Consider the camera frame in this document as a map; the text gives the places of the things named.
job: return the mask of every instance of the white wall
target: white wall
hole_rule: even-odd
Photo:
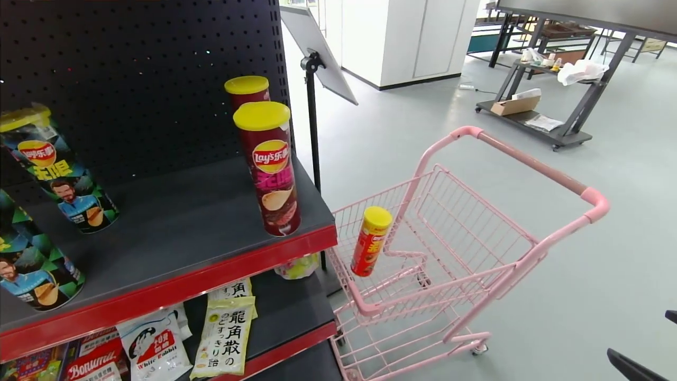
[[[325,39],[339,66],[343,65],[343,0],[320,0],[324,4]]]
[[[381,86],[461,73],[480,0],[390,0]]]
[[[388,0],[343,0],[341,65],[375,85],[381,85],[387,18]]]

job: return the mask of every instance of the cart wheel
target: cart wheel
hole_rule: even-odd
[[[416,278],[418,279],[418,284],[420,284],[421,287],[423,287],[423,288],[427,288],[429,285],[432,284],[432,282],[430,282],[430,279],[426,276],[421,278],[420,275],[417,275]]]
[[[349,381],[362,381],[362,377],[356,369],[346,369],[345,375],[348,376]]]
[[[338,346],[345,345],[345,337],[343,336],[343,329],[339,328],[338,331],[336,331],[334,338],[336,339],[336,345]]]
[[[489,346],[486,344],[480,344],[473,349],[470,349],[470,352],[473,354],[473,356],[479,356],[483,355],[489,350]]]

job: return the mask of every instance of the green patterned chip can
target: green patterned chip can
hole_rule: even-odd
[[[85,276],[0,190],[0,286],[38,311],[59,308],[82,289]]]
[[[33,104],[0,117],[0,142],[85,234],[118,218],[118,209],[66,144],[51,111]]]

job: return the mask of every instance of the gray floor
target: gray floor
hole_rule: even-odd
[[[292,39],[285,45],[297,151],[310,170],[301,53]],[[607,361],[609,347],[677,379],[677,326],[663,317],[677,308],[677,51],[667,50],[658,61],[626,60],[585,125],[593,140],[559,153],[474,112],[477,101],[493,96],[458,84],[471,81],[496,91],[507,73],[480,60],[469,58],[459,79],[387,92],[347,76],[359,106],[318,86],[323,195],[332,209],[407,180],[423,151],[462,125],[481,127],[596,187],[612,204],[606,218],[554,247],[516,289],[473,321],[473,330],[494,334],[486,355],[460,355],[396,380],[623,380]],[[544,92],[538,110],[559,119],[586,89],[565,88],[550,76],[523,81],[525,89],[536,86]],[[471,138],[448,146],[434,161],[537,237],[588,207]],[[382,329],[395,333],[406,326],[395,321]]]

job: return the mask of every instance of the pink shopping cart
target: pink shopping cart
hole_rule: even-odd
[[[439,164],[425,172],[434,153],[466,135],[539,171],[594,207],[539,241]],[[350,263],[364,210],[372,205],[388,209],[395,221],[374,272],[361,278],[353,276]],[[608,211],[597,190],[482,129],[466,126],[452,132],[425,152],[411,180],[334,213],[338,245],[327,254],[348,301],[335,310],[339,333],[332,347],[344,379],[386,380],[458,353],[485,352],[491,334],[474,334],[467,325],[510,291],[550,247]]]

